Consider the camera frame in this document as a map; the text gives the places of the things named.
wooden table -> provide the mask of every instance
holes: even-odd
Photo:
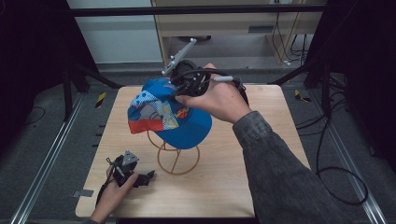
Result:
[[[246,87],[250,107],[264,115],[297,158],[309,167],[280,87]],[[79,198],[77,216],[91,215],[98,191],[106,181],[106,158],[114,161],[129,149],[140,159],[136,172],[146,174],[155,170],[156,175],[147,187],[133,189],[114,212],[114,217],[254,217],[242,148],[233,134],[232,124],[213,118],[208,137],[199,145],[197,166],[184,175],[170,175],[159,166],[158,148],[150,143],[148,134],[131,134],[128,128],[127,108],[139,92],[141,86],[119,90],[84,186],[93,190],[93,195]],[[162,143],[155,133],[150,136],[155,144]],[[183,150],[177,169],[180,172],[189,169],[196,157],[195,148]],[[162,151],[160,161],[171,169],[175,158],[175,151]]]

floor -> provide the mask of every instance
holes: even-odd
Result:
[[[177,52],[185,44],[184,38],[173,38],[171,52]],[[291,65],[277,64],[262,35],[212,36],[208,41],[198,42],[186,59],[201,66],[213,63],[218,69],[240,76],[245,83],[268,83],[304,63],[299,60],[301,56],[294,55],[299,53],[297,50],[301,46],[302,39],[299,36],[293,46],[296,50],[290,52],[290,57],[297,61]],[[149,70],[108,73],[103,76],[123,85],[141,85],[148,78],[159,75],[160,71]],[[318,133],[323,129],[324,121],[303,128],[308,120],[321,115],[320,89],[307,90],[302,84],[304,76],[301,74],[291,79],[282,86],[282,90],[311,167],[316,165],[320,148],[321,167],[343,166],[357,172],[364,180],[370,197],[364,205],[353,206],[334,199],[355,223],[396,223],[396,174],[383,159],[370,155],[359,125],[348,113],[347,103],[342,102],[334,109],[332,125],[325,133],[321,147],[318,146]],[[0,223],[8,223],[16,214],[26,215],[23,218],[28,223],[71,223],[82,220],[74,213],[78,202],[76,192],[84,187],[85,177],[117,96],[117,90],[89,77],[88,80],[91,84],[88,93],[73,90],[78,112],[68,127],[64,127],[63,122],[62,85],[43,91],[35,98],[35,107],[26,125],[10,145],[11,153],[0,160]],[[296,90],[302,98],[296,98]],[[102,106],[96,108],[97,99],[103,92],[106,98]],[[334,103],[342,100],[341,94],[333,97]],[[61,132],[66,133],[65,139],[57,138]],[[44,178],[37,180],[37,174],[42,174]],[[323,174],[323,179],[331,192],[340,198],[353,202],[361,199],[357,195],[361,195],[359,189],[363,189],[363,186],[355,178],[329,172]],[[34,195],[28,194],[31,186],[36,189]],[[30,206],[20,207],[24,199],[30,199]]]

